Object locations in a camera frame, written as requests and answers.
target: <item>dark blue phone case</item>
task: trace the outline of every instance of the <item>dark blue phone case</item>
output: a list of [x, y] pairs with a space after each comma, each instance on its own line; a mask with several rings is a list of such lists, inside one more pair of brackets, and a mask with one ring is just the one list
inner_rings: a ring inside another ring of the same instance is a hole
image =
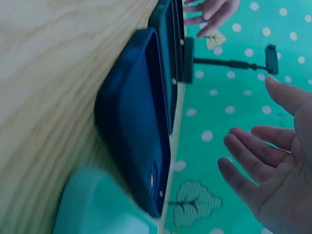
[[136, 202], [160, 217], [171, 151], [155, 29], [132, 35], [98, 91], [94, 114]]

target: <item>printed pattern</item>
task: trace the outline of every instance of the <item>printed pattern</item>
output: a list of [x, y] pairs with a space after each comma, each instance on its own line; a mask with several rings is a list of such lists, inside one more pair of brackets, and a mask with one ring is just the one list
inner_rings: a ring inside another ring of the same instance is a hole
[[[239, 11], [225, 25], [204, 39], [195, 39], [195, 56], [264, 65], [264, 50], [273, 44], [280, 70], [276, 78], [312, 91], [311, 12], [310, 0], [241, 1]], [[195, 37], [203, 26], [187, 27], [187, 35]], [[195, 65], [194, 83], [186, 89], [177, 154], [183, 170], [174, 173], [170, 200], [176, 199], [181, 184], [193, 180], [219, 197], [222, 206], [187, 228], [175, 225], [176, 206], [169, 206], [165, 233], [271, 233], [224, 182], [216, 163], [221, 157], [233, 160], [223, 145], [232, 127], [247, 131], [257, 124], [293, 127], [293, 117], [270, 99], [264, 85], [266, 75], [261, 70]]]

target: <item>palm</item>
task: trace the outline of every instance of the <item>palm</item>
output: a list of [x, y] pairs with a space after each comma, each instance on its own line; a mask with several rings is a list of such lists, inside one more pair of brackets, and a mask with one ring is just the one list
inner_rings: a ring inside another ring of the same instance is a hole
[[306, 101], [312, 94], [305, 92], [304, 98], [292, 97], [295, 101], [291, 107], [285, 104], [287, 97], [280, 97], [287, 92], [280, 89], [301, 90], [270, 82], [267, 88], [277, 103], [295, 115], [296, 128], [256, 126], [251, 134], [233, 128], [224, 139], [231, 154], [259, 186], [247, 180], [227, 159], [218, 164], [225, 180], [265, 227], [275, 234], [310, 234], [312, 170], [311, 159], [306, 156], [312, 156], [309, 146], [312, 136], [307, 140], [312, 135], [309, 131], [312, 117], [307, 115], [309, 112], [312, 115], [312, 101]]

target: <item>wooden table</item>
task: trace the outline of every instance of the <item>wooden table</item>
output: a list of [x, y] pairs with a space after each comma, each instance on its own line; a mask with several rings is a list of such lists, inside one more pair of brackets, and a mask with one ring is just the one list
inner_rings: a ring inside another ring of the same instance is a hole
[[94, 128], [93, 105], [157, 2], [0, 2], [0, 233], [50, 233], [79, 167], [108, 169], [123, 183]]

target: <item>teal object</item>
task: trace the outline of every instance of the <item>teal object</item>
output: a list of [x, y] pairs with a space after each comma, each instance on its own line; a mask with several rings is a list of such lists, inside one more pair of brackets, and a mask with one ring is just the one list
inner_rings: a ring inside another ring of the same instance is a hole
[[[185, 32], [195, 40], [196, 58], [261, 65], [264, 49], [273, 44], [279, 67], [275, 77], [312, 91], [311, 0], [241, 1], [238, 12], [224, 25], [197, 39], [205, 25], [187, 26]], [[165, 234], [272, 234], [258, 223], [217, 167], [219, 158], [228, 157], [243, 172], [223, 144], [230, 128], [293, 127], [293, 117], [269, 97], [266, 75], [261, 70], [195, 64], [194, 81], [185, 91], [177, 156], [172, 159], [175, 172], [167, 196]]]
[[83, 169], [68, 181], [53, 234], [157, 234], [158, 227], [110, 175]]

